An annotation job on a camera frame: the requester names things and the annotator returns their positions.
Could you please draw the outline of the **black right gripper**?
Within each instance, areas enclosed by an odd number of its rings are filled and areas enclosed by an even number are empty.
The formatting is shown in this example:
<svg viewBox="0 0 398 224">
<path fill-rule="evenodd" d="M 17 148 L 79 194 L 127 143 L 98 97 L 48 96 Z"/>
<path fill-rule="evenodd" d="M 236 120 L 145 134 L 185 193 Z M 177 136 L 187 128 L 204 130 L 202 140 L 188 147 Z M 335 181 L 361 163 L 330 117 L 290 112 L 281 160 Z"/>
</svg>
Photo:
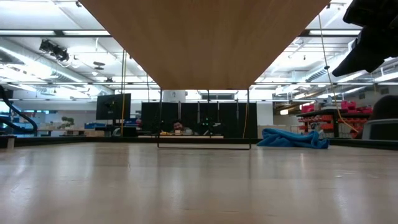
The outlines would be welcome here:
<svg viewBox="0 0 398 224">
<path fill-rule="evenodd" d="M 355 39 L 351 52 L 332 74 L 340 77 L 362 70 L 371 73 L 389 57 L 398 57 L 398 28 L 365 26 Z"/>
</svg>

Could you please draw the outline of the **wooden shelf with black legs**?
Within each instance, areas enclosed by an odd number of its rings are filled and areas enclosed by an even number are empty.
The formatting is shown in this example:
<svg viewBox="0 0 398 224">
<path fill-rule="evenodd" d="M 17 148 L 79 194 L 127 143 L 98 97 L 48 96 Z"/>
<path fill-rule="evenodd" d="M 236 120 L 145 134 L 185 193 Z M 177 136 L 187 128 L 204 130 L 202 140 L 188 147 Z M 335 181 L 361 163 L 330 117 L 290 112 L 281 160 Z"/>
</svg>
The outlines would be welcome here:
<svg viewBox="0 0 398 224">
<path fill-rule="evenodd" d="M 248 90 L 330 0 L 80 0 L 162 90 Z"/>
</svg>

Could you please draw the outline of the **person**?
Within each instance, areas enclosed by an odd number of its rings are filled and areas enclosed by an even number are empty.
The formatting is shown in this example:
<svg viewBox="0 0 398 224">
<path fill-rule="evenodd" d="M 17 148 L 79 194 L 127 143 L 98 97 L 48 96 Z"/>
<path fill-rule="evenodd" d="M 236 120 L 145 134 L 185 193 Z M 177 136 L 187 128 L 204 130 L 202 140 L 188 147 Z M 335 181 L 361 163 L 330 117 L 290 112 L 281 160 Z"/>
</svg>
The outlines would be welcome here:
<svg viewBox="0 0 398 224">
<path fill-rule="evenodd" d="M 172 125 L 173 133 L 176 135 L 193 135 L 193 131 L 190 128 L 185 127 L 179 119 L 175 120 Z"/>
<path fill-rule="evenodd" d="M 386 95 L 376 102 L 368 121 L 376 119 L 398 119 L 398 95 Z M 362 133 L 360 131 L 355 139 L 361 139 Z"/>
</svg>

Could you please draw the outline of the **rack with red bins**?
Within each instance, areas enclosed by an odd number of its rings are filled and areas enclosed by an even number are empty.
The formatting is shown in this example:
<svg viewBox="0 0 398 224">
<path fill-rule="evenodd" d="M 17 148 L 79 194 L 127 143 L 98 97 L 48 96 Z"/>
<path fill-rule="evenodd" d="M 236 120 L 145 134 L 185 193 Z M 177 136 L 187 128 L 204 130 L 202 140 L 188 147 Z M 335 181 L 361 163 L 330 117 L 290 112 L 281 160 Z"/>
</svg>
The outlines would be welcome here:
<svg viewBox="0 0 398 224">
<path fill-rule="evenodd" d="M 357 106 L 355 101 L 337 102 L 337 107 L 303 106 L 298 114 L 299 130 L 308 134 L 318 131 L 323 138 L 354 139 L 373 113 L 372 106 Z"/>
</svg>

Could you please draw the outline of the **grey office chair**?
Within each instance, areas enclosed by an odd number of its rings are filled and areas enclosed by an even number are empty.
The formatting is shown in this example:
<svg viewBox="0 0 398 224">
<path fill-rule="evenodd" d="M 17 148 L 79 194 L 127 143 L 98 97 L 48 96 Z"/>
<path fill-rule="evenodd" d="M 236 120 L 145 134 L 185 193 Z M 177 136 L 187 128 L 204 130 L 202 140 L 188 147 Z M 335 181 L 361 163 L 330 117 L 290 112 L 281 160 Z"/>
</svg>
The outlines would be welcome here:
<svg viewBox="0 0 398 224">
<path fill-rule="evenodd" d="M 398 141 L 398 119 L 368 121 L 363 128 L 362 140 Z"/>
</svg>

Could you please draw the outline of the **blue cloth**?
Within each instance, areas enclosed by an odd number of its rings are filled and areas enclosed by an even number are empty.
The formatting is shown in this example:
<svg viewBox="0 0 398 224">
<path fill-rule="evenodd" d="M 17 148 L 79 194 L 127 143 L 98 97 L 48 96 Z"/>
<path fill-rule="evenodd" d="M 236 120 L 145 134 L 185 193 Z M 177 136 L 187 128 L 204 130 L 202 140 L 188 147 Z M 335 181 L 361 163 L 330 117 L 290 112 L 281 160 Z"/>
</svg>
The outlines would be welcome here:
<svg viewBox="0 0 398 224">
<path fill-rule="evenodd" d="M 297 134 L 281 129 L 266 128 L 262 130 L 263 139 L 257 143 L 261 147 L 304 147 L 311 149 L 328 149 L 328 139 L 320 139 L 317 131 L 308 134 Z"/>
</svg>

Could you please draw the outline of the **black robot with green light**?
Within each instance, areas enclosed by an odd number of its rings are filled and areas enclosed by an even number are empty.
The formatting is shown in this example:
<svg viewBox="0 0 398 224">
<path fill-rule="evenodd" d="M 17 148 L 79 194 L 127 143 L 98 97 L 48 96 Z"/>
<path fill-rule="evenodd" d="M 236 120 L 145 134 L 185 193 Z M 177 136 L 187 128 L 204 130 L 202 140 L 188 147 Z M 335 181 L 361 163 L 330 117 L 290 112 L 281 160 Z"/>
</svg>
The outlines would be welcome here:
<svg viewBox="0 0 398 224">
<path fill-rule="evenodd" d="M 202 136 L 222 136 L 223 127 L 218 121 L 212 118 L 204 117 L 199 122 L 200 131 L 199 134 Z"/>
</svg>

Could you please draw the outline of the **light wooden table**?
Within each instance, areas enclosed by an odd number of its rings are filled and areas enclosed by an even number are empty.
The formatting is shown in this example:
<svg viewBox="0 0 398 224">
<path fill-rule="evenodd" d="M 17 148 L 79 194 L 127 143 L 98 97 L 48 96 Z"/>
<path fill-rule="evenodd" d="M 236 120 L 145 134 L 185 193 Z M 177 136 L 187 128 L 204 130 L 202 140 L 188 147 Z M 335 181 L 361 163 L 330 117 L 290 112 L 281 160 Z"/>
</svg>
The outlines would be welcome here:
<svg viewBox="0 0 398 224">
<path fill-rule="evenodd" d="M 162 138 L 162 139 L 224 139 L 224 136 L 197 136 L 197 135 L 150 135 L 138 136 L 138 138 Z"/>
</svg>

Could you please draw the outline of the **black computer monitor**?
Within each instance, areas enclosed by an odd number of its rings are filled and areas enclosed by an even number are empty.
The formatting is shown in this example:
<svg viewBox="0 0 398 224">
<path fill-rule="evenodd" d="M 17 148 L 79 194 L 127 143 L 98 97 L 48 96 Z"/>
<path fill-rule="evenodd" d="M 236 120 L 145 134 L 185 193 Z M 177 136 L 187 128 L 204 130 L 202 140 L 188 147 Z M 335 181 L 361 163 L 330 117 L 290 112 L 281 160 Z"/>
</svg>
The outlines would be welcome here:
<svg viewBox="0 0 398 224">
<path fill-rule="evenodd" d="M 103 95 L 97 97 L 96 119 L 129 119 L 131 114 L 131 94 Z"/>
</svg>

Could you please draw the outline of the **potted green plant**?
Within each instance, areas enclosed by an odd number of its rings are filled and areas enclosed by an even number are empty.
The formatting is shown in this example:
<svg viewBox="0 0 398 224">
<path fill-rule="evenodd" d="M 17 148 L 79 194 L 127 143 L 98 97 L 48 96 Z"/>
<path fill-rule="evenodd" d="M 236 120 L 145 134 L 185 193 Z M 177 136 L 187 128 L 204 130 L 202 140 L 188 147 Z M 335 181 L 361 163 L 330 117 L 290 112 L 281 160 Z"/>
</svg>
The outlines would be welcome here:
<svg viewBox="0 0 398 224">
<path fill-rule="evenodd" d="M 60 126 L 60 129 L 67 129 L 67 128 L 72 128 L 75 125 L 75 120 L 74 118 L 62 116 L 62 124 Z"/>
</svg>

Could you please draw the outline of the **black partition wall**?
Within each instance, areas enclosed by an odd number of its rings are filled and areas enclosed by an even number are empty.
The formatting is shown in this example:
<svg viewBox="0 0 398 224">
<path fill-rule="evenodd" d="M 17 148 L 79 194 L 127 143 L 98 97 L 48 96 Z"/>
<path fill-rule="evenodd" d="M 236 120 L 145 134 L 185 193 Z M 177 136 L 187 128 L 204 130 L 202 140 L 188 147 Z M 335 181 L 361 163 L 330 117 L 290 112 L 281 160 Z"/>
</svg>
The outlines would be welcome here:
<svg viewBox="0 0 398 224">
<path fill-rule="evenodd" d="M 152 134 L 159 130 L 173 132 L 173 122 L 180 120 L 194 134 L 200 135 L 199 122 L 209 117 L 222 124 L 224 138 L 257 138 L 256 103 L 143 103 L 142 129 Z"/>
</svg>

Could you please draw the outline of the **black metal table frame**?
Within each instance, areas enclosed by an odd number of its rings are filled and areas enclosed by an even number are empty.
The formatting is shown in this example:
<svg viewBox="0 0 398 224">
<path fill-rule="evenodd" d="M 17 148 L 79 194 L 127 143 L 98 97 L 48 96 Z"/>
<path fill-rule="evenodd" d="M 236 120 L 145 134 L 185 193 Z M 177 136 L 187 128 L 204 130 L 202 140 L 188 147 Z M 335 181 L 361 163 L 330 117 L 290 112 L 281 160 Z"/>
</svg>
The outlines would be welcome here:
<svg viewBox="0 0 398 224">
<path fill-rule="evenodd" d="M 255 145 L 258 139 L 157 139 L 138 137 L 34 137 L 14 139 L 15 147 L 39 146 L 50 144 L 72 144 L 78 142 L 128 142 L 128 143 L 165 143 L 165 144 L 251 144 Z M 355 140 L 355 139 L 330 139 L 332 146 L 361 147 L 370 149 L 384 149 L 398 151 L 398 141 Z"/>
</svg>

